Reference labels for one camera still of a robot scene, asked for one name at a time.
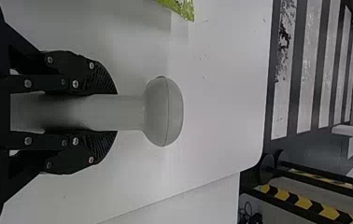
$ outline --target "rounded cap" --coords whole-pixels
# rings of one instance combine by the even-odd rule
[[[157,77],[145,90],[144,133],[154,145],[166,147],[177,140],[183,125],[183,97],[178,85]]]

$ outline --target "hazard tape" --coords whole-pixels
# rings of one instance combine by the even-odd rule
[[[319,180],[319,181],[322,181],[322,182],[326,182],[326,183],[329,183],[329,184],[333,184],[335,186],[343,187],[343,188],[346,188],[346,189],[353,189],[353,185],[352,184],[341,182],[341,181],[337,181],[337,180],[332,180],[332,179],[329,179],[329,178],[326,178],[326,177],[323,177],[323,176],[320,176],[320,175],[312,175],[312,174],[309,174],[309,173],[306,173],[306,172],[303,172],[303,171],[300,171],[300,170],[295,170],[295,169],[290,169],[289,172],[293,173],[293,174],[296,174],[296,175],[302,175],[302,176],[310,177],[310,178],[313,178],[313,179],[316,179],[316,180]]]
[[[314,202],[308,198],[288,192],[286,190],[279,189],[270,185],[263,185],[261,186],[261,192],[277,198],[283,202],[291,203],[304,210],[335,221],[335,223],[353,224],[353,216],[351,216],[349,213],[334,209],[323,203]]]

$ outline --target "black cable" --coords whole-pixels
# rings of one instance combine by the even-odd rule
[[[246,224],[249,222],[252,217],[252,204],[250,202],[246,202],[244,204],[244,208],[238,209],[238,224]]]

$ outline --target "white cylinder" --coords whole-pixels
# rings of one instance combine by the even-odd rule
[[[11,97],[12,130],[140,130],[159,147],[178,138],[183,113],[180,89],[166,77],[150,81],[142,96],[98,94],[71,97],[34,92]]]

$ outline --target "screw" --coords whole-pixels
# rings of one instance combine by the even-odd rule
[[[32,137],[26,137],[24,138],[24,144],[26,146],[30,146],[32,144]]]
[[[29,79],[25,79],[24,80],[24,87],[25,88],[31,88],[32,87],[32,81],[31,80],[29,80]]]
[[[94,157],[89,157],[89,164],[93,164],[94,163]]]
[[[54,61],[53,61],[53,58],[52,57],[48,57],[48,63],[53,63]]]
[[[77,146],[78,145],[78,138],[77,137],[74,137],[74,139],[72,140],[72,144],[74,146]]]
[[[52,167],[52,163],[51,163],[51,161],[48,161],[48,163],[46,163],[46,169],[51,169],[51,167]]]
[[[78,81],[77,80],[74,80],[72,82],[72,86],[76,89],[78,87]]]

